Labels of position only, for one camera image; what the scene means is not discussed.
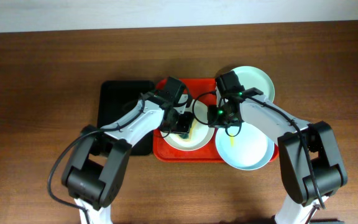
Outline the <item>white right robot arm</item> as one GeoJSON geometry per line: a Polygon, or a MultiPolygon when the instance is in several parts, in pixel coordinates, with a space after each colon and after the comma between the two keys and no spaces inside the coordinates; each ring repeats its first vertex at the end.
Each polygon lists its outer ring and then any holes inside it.
{"type": "Polygon", "coordinates": [[[275,223],[309,223],[325,201],[348,181],[331,126],[298,119],[274,105],[262,91],[240,87],[215,89],[217,103],[208,123],[217,128],[250,124],[278,146],[280,172],[287,192],[275,223]]]}

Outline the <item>white plate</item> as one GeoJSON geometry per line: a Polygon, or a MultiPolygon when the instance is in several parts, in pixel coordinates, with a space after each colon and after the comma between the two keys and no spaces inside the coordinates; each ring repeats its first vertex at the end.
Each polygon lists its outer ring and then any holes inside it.
{"type": "MultiPolygon", "coordinates": [[[[207,111],[208,107],[197,101],[195,103],[195,115],[203,123],[207,123],[207,111]]],[[[214,128],[210,128],[207,125],[199,123],[196,119],[193,120],[193,135],[191,141],[184,141],[179,138],[179,134],[169,134],[164,138],[165,142],[168,143],[171,147],[174,147],[180,151],[195,151],[205,146],[213,137],[214,128]]]]}

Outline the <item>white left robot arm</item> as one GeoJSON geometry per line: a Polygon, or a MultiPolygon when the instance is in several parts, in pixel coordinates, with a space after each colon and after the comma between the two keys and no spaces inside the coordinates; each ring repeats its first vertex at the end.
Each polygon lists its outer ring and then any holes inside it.
{"type": "Polygon", "coordinates": [[[62,184],[74,199],[82,223],[110,223],[111,203],[124,180],[132,148],[163,123],[175,124],[191,105],[190,95],[151,91],[117,121],[85,127],[66,149],[71,155],[62,184]]]}

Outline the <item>green and yellow sponge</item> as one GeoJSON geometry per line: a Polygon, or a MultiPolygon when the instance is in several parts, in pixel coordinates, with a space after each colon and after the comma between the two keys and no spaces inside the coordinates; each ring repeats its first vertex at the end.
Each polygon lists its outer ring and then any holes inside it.
{"type": "Polygon", "coordinates": [[[188,132],[188,133],[179,134],[179,138],[181,138],[181,139],[184,140],[184,141],[191,141],[192,135],[193,135],[193,127],[191,127],[191,128],[189,129],[189,132],[188,132]]]}

